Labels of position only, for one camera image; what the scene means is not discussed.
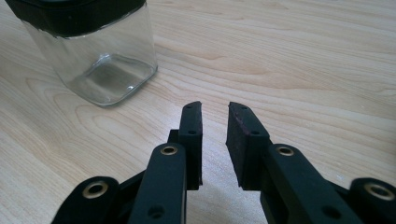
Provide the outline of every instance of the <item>jar body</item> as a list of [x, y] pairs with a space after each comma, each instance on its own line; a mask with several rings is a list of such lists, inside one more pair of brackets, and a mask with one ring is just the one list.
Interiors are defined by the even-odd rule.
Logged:
[[157, 70], [146, 3], [85, 35], [60, 37], [23, 23], [64, 85], [96, 105], [121, 101]]

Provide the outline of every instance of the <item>wood grain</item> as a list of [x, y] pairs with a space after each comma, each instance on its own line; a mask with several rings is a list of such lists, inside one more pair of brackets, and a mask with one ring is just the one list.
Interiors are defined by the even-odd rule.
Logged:
[[204, 185], [189, 192], [188, 223], [266, 223], [224, 144], [230, 101], [332, 182], [396, 185], [394, 1], [148, 0], [148, 9], [159, 71], [103, 109], [61, 83], [0, 2], [0, 223], [50, 223], [86, 178], [144, 170], [196, 100]]

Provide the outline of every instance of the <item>jar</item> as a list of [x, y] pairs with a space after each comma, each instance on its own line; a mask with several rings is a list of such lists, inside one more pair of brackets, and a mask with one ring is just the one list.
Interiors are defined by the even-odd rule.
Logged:
[[157, 71], [146, 0], [7, 0], [64, 85], [114, 105]]

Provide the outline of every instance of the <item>clear plastic jar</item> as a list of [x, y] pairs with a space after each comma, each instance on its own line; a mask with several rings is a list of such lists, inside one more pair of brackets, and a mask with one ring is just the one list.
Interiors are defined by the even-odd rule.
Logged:
[[[78, 0], [78, 3], [81, 1], [92, 4], [87, 0]], [[114, 105], [136, 91], [157, 70], [149, 12], [146, 1], [135, 1], [134, 4], [127, 3], [129, 9], [123, 8], [120, 12], [113, 9], [106, 15], [109, 19], [102, 19], [100, 16], [106, 13], [105, 6], [131, 0], [95, 1], [107, 5], [88, 7], [94, 10], [103, 7], [102, 11], [94, 11], [92, 15], [87, 8], [80, 8], [83, 14], [68, 12], [61, 20], [48, 16], [53, 18], [53, 24], [47, 27], [24, 17], [20, 19], [67, 88], [96, 105]], [[59, 2], [62, 1], [54, 1], [51, 6], [56, 9], [55, 3]], [[71, 2], [69, 11], [76, 7], [73, 5], [76, 0], [64, 2]], [[115, 4], [113, 7], [125, 6]], [[102, 21], [91, 22], [96, 17]]]

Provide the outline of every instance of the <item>jar lid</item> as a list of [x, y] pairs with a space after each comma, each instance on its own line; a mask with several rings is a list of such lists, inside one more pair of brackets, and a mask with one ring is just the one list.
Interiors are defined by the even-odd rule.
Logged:
[[6, 0], [15, 15], [52, 35], [99, 30], [141, 8], [146, 0]]

